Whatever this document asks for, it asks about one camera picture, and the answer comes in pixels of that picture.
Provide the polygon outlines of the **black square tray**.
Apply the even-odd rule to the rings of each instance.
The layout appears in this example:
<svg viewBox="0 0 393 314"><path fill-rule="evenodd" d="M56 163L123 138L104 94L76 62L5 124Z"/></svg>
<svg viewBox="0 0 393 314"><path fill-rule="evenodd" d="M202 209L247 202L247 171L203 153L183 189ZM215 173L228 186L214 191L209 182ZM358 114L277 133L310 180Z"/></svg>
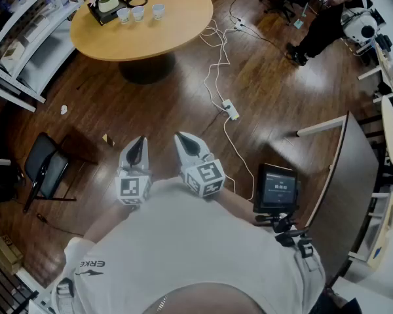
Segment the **black square tray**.
<svg viewBox="0 0 393 314"><path fill-rule="evenodd" d="M117 18L117 11L123 8L127 7L126 1L124 0L117 0L118 1L118 5L107 12L101 12L98 8L98 4L96 4L95 6L92 6L91 3L87 3L87 7L91 13L91 15L93 15L93 17L96 19L96 21L101 25L105 25L107 23L109 23L110 21L114 20Z"/></svg>

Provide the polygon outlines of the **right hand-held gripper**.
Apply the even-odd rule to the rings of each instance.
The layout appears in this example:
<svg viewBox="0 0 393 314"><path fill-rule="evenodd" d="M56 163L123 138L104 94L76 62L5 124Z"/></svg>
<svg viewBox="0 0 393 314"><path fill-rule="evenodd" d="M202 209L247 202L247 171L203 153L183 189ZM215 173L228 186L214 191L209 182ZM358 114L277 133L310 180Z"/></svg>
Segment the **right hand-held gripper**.
<svg viewBox="0 0 393 314"><path fill-rule="evenodd" d="M218 193L225 184L225 173L207 144L201 138L183 132L175 133L174 142L182 164L183 182L201 198Z"/></svg>

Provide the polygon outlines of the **person's left forearm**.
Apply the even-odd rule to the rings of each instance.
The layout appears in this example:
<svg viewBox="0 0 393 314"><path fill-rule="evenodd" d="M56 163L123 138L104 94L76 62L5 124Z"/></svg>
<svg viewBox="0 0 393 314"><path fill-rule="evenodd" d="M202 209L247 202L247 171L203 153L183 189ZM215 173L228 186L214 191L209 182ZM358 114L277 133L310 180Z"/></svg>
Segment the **person's left forearm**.
<svg viewBox="0 0 393 314"><path fill-rule="evenodd" d="M126 220L135 208L135 205L124 205L120 202L114 203L90 226L83 239L93 243L99 242L118 224Z"/></svg>

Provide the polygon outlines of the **white shelf unit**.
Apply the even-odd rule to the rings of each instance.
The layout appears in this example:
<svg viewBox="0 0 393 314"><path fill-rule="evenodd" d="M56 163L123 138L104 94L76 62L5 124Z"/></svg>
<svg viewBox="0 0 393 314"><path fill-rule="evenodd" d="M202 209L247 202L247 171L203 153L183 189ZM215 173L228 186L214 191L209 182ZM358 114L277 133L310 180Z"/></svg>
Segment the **white shelf unit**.
<svg viewBox="0 0 393 314"><path fill-rule="evenodd" d="M0 98L28 111L74 51L71 19L84 0L0 0Z"/></svg>

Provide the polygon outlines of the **small round pale table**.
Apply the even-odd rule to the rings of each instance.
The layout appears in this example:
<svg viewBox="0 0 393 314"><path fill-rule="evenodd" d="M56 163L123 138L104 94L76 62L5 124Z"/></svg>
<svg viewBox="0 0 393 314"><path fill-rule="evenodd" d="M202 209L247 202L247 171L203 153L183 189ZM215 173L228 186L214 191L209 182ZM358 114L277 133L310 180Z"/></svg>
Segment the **small round pale table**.
<svg viewBox="0 0 393 314"><path fill-rule="evenodd" d="M393 165L393 106L387 96L381 99L381 115L388 157Z"/></svg>

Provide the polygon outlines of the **black folding chair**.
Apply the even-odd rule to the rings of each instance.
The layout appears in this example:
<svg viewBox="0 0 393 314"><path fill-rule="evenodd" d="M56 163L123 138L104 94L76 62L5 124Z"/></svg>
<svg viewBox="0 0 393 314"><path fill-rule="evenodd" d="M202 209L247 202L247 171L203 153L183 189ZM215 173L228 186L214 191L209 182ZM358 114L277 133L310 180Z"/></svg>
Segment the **black folding chair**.
<svg viewBox="0 0 393 314"><path fill-rule="evenodd" d="M37 136L24 165L26 175L32 182L24 204L24 214L29 211L34 200L77 201L76 198L54 197L70 164L71 158L63 149L68 137L69 135L66 135L57 143L45 132Z"/></svg>

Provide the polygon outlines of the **cardboard box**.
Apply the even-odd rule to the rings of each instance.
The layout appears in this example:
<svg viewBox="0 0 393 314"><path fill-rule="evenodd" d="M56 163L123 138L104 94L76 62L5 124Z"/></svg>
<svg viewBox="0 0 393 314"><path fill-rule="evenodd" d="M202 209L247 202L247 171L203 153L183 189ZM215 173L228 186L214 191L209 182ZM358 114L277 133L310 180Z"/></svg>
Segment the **cardboard box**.
<svg viewBox="0 0 393 314"><path fill-rule="evenodd" d="M10 240L4 235L0 237L0 264L11 274L14 275L22 267L23 254Z"/></svg>

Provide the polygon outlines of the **white round device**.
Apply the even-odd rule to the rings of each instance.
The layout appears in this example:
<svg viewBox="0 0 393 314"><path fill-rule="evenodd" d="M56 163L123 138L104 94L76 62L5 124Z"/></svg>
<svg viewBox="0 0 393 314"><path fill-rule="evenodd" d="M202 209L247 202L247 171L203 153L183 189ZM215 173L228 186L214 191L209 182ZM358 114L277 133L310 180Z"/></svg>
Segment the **white round device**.
<svg viewBox="0 0 393 314"><path fill-rule="evenodd" d="M363 43L372 39L378 25L369 9L345 9L341 15L341 26L345 37L355 43Z"/></svg>

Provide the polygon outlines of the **black table pedestal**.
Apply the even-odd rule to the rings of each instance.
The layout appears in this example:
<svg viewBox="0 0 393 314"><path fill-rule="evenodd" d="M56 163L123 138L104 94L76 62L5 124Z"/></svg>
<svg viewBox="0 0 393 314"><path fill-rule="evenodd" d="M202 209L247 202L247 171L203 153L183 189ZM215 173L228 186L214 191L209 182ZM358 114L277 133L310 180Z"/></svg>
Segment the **black table pedestal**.
<svg viewBox="0 0 393 314"><path fill-rule="evenodd" d="M152 84L166 78L176 64L174 53L119 63L121 75L134 84Z"/></svg>

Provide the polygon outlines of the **black tablet screen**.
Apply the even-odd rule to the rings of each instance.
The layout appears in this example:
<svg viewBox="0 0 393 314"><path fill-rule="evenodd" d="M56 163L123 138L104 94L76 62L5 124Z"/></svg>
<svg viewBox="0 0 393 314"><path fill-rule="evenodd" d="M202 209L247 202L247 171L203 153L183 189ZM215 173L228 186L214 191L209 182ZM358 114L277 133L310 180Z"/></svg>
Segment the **black tablet screen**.
<svg viewBox="0 0 393 314"><path fill-rule="evenodd" d="M286 167L260 164L253 211L257 214L293 213L297 209L298 175Z"/></svg>

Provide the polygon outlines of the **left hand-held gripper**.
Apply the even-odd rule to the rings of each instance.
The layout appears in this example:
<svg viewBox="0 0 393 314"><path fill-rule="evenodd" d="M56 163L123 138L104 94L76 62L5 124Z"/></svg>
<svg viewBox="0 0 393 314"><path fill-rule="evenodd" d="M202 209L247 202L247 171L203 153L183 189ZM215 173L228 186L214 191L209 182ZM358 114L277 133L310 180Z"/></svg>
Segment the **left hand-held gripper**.
<svg viewBox="0 0 393 314"><path fill-rule="evenodd" d="M139 136L124 147L119 157L115 192L121 203L139 205L149 199L152 179L148 169L148 140Z"/></svg>

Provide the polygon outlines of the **person's right forearm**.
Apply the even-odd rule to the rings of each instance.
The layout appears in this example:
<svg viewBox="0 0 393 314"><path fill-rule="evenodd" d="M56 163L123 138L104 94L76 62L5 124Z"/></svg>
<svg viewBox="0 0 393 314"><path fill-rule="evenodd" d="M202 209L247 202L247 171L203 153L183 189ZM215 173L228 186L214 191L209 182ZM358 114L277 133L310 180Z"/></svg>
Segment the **person's right forearm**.
<svg viewBox="0 0 393 314"><path fill-rule="evenodd" d="M230 190L221 189L214 194L213 199L235 217L241 218L254 226L262 225L255 219L256 214L253 212L253 204Z"/></svg>

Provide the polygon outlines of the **person's bare chest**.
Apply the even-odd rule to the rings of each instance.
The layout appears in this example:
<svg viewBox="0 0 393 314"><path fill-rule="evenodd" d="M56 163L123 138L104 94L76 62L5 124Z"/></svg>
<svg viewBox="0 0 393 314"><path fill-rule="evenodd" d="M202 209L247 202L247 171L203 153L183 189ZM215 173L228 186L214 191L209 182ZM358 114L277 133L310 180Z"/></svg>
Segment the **person's bare chest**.
<svg viewBox="0 0 393 314"><path fill-rule="evenodd" d="M157 299L143 314L265 314L246 293L229 285L199 283Z"/></svg>

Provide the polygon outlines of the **person's white shirt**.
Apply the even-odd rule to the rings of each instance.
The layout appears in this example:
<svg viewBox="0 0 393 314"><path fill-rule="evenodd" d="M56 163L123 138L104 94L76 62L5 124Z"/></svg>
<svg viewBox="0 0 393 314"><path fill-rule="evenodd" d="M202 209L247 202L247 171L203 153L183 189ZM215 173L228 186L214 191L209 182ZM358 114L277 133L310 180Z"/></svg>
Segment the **person's white shirt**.
<svg viewBox="0 0 393 314"><path fill-rule="evenodd" d="M309 314L324 289L317 253L194 195L178 178L155 182L149 199L97 243L74 237L52 290L55 314L143 314L157 299L199 283L229 285L265 314Z"/></svg>

